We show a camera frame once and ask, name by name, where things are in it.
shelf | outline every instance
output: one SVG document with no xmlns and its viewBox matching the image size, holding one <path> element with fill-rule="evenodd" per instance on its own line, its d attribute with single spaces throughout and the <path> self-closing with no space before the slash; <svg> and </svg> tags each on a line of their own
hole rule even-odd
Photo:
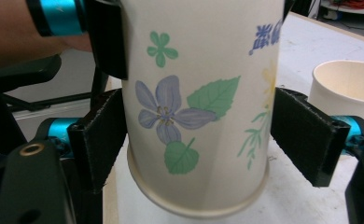
<svg viewBox="0 0 364 224">
<path fill-rule="evenodd" d="M 332 5 L 330 3 L 329 0 L 322 0 L 321 1 L 321 6 L 322 7 L 326 7 L 328 9 L 335 10 L 335 11 L 355 13 L 355 14 L 364 14 L 364 9 L 352 9 L 352 8 L 349 8 L 349 7 L 338 7 L 338 6 L 334 6 L 334 5 Z"/>
</svg>

yellow flower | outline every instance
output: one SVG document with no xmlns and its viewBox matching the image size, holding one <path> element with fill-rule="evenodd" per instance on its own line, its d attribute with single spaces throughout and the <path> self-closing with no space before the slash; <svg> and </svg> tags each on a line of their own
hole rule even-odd
<svg viewBox="0 0 364 224">
<path fill-rule="evenodd" d="M 269 88 L 264 91 L 264 94 L 267 94 L 267 99 L 264 102 L 264 107 L 270 108 L 270 105 L 273 104 L 273 98 L 275 94 L 275 77 L 276 77 L 276 66 L 273 62 L 270 63 L 270 68 L 265 68 L 261 72 L 264 80 L 269 84 Z"/>
</svg>

white table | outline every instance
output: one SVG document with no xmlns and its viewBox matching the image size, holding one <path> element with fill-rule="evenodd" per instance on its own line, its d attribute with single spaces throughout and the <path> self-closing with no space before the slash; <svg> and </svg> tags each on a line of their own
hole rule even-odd
<svg viewBox="0 0 364 224">
<path fill-rule="evenodd" d="M 364 38 L 289 14 L 281 36 L 278 86 L 308 94 L 316 65 L 338 59 L 364 61 Z M 121 150 L 105 187 L 105 223 L 242 224 L 348 223 L 344 191 L 357 160 L 343 156 L 329 188 L 313 188 L 290 159 L 270 140 L 270 177 L 259 199 L 244 211 L 221 219 L 176 216 L 152 203 L 135 185 Z"/>
</svg>

white cup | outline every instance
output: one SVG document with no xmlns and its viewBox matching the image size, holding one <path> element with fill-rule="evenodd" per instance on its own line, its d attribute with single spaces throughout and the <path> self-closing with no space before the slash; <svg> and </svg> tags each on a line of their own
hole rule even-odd
<svg viewBox="0 0 364 224">
<path fill-rule="evenodd" d="M 318 65 L 308 102 L 330 116 L 364 119 L 364 62 L 338 60 Z"/>
<path fill-rule="evenodd" d="M 268 175 L 284 1 L 121 2 L 137 186 L 181 216 L 247 207 Z"/>
</svg>

purple flower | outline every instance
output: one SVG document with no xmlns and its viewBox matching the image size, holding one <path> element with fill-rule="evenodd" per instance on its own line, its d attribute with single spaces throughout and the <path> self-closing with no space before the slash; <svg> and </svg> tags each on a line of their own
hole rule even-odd
<svg viewBox="0 0 364 224">
<path fill-rule="evenodd" d="M 216 114 L 212 111 L 198 108 L 179 110 L 182 101 L 177 76 L 165 77 L 159 82 L 156 99 L 142 81 L 135 83 L 135 92 L 139 103 L 146 108 L 139 113 L 139 123 L 150 129 L 158 122 L 157 135 L 165 145 L 181 141 L 181 133 L 175 123 L 185 129 L 194 130 L 216 119 Z"/>
</svg>

